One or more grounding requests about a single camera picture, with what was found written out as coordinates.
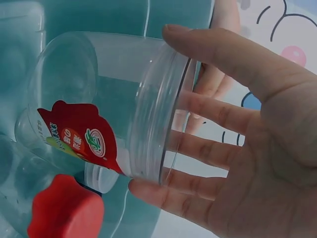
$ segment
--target logo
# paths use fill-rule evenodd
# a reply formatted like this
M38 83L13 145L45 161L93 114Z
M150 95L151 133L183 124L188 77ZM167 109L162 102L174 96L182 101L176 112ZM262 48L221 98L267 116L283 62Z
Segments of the logo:
M101 132L97 129L87 129L85 133L85 139L91 149L91 151L97 157L103 158L106 154L105 140Z

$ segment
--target cartoon character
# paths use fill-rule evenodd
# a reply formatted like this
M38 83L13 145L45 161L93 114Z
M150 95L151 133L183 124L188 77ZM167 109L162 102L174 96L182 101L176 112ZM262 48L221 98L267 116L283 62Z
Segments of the cartoon character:
M241 35L317 73L315 65L317 24L308 17L308 12L307 14L290 13L290 9L295 7L286 0L237 1L241 6ZM261 109L261 103L250 92L243 97L241 106L255 110ZM226 134L228 132L222 135L223 142L226 141ZM236 144L243 143L243 136L238 135Z

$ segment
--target red label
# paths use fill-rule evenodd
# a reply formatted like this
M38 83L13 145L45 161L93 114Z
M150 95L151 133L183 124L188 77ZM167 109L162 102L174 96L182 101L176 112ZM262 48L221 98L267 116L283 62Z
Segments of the red label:
M38 109L51 132L46 141L75 157L112 169L120 174L114 133L92 104L57 101L52 111Z

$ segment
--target plastic jar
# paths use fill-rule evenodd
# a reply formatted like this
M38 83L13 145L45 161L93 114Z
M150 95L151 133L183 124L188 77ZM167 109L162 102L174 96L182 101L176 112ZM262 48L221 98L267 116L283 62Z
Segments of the plastic jar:
M2 135L0 172L0 212L23 237L98 237L102 198Z
M27 119L17 123L30 123L44 143L78 159L161 182L175 158L170 131L182 131L187 119L181 110L174 118L175 110L192 91L195 69L160 39L65 33L40 55Z

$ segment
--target red lid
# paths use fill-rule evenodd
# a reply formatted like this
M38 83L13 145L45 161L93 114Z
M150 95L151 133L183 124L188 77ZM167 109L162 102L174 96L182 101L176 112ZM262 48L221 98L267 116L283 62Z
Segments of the red lid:
M104 203L74 177L57 175L33 200L30 238L97 238L104 218Z

